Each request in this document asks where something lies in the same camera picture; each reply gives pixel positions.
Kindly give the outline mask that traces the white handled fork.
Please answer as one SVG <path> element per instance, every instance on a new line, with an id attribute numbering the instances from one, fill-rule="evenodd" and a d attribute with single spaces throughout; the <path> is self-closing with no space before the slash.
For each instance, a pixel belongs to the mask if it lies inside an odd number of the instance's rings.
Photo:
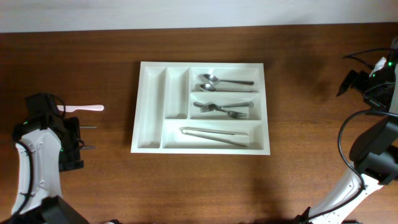
<path id="1" fill-rule="evenodd" d="M 193 105 L 200 108 L 200 107 L 202 107 L 203 105 L 206 105 L 206 104 L 194 101 Z M 214 110 L 214 111 L 220 111 L 222 113 L 225 113 L 228 117 L 233 118 L 233 119 L 246 119 L 248 117 L 247 113 L 232 111 L 232 110 L 228 110 L 227 108 L 218 109 L 218 110 Z"/>

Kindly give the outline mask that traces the large metal spoon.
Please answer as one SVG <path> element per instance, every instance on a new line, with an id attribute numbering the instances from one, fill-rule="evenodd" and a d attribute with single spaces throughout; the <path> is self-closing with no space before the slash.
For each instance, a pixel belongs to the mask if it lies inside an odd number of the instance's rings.
<path id="1" fill-rule="evenodd" d="M 214 75 L 211 74 L 203 74 L 201 76 L 201 79 L 204 82 L 207 82 L 211 85 L 217 85 L 220 82 L 226 82 L 226 83 L 234 83 L 234 84 L 240 84 L 240 85 L 249 85 L 249 86 L 253 86 L 254 82 L 253 81 L 239 81 L 239 80 L 220 80 L 219 78 L 215 77 Z"/>
<path id="2" fill-rule="evenodd" d="M 210 92 L 243 92 L 243 93 L 252 93 L 254 90 L 227 90 L 227 89 L 217 89 L 215 86 L 211 84 L 201 84 L 201 91 L 210 91 Z"/>

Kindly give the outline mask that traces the metal fork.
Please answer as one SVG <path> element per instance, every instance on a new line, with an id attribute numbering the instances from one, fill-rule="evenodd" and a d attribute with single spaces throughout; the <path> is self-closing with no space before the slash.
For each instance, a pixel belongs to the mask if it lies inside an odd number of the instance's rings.
<path id="1" fill-rule="evenodd" d="M 209 112 L 209 111 L 214 111 L 218 109 L 223 109 L 223 108 L 235 108 L 235 107 L 253 107 L 254 103 L 252 101 L 244 102 L 244 103 L 234 103 L 234 104 L 229 104 L 229 105 L 217 105 L 214 103 L 206 104 L 200 107 L 200 112 Z"/>

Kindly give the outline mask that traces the metal tongs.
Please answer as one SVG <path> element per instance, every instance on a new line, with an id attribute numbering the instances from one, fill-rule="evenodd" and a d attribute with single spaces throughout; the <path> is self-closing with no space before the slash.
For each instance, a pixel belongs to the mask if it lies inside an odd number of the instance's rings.
<path id="1" fill-rule="evenodd" d="M 196 138 L 207 139 L 211 141 L 222 142 L 226 144 L 232 144 L 235 146 L 248 147 L 248 143 L 233 141 L 230 139 L 222 138 L 221 136 L 249 136 L 247 133 L 236 132 L 236 131 L 225 131 L 220 129 L 205 129 L 205 128 L 194 128 L 194 127 L 182 127 L 179 129 L 180 132 L 187 136 L 193 136 Z"/>

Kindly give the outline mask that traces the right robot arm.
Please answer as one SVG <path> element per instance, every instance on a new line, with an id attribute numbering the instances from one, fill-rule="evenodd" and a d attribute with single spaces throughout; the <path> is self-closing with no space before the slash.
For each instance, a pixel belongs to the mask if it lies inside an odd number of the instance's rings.
<path id="1" fill-rule="evenodd" d="M 336 187 L 316 206 L 308 207 L 294 223 L 346 223 L 346 217 L 369 195 L 397 180 L 397 40 L 386 48 L 388 55 L 371 72 L 350 71 L 339 87 L 342 95 L 358 91 L 368 110 L 345 119 L 338 133 L 338 152 L 348 170 Z M 360 134 L 345 157 L 341 140 L 347 124 L 359 115 L 382 119 Z"/>

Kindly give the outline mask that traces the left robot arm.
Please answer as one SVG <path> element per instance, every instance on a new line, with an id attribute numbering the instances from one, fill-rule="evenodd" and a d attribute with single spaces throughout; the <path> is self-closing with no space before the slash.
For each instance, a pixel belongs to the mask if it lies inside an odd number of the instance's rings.
<path id="1" fill-rule="evenodd" d="M 1 203 L 90 223 L 239 222 L 282 204 L 261 63 L 1 73 Z"/>

